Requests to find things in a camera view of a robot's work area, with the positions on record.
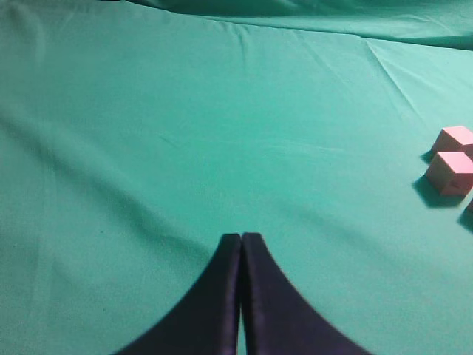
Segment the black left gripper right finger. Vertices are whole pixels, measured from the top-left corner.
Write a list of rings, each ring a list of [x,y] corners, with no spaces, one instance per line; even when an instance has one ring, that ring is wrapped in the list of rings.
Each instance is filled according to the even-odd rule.
[[[302,297],[263,236],[242,236],[241,302],[248,354],[368,354]]]

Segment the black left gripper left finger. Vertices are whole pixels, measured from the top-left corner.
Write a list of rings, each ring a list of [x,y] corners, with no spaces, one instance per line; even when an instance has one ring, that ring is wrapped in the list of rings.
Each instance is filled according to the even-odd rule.
[[[241,237],[225,234],[197,281],[164,318],[119,354],[236,354]]]

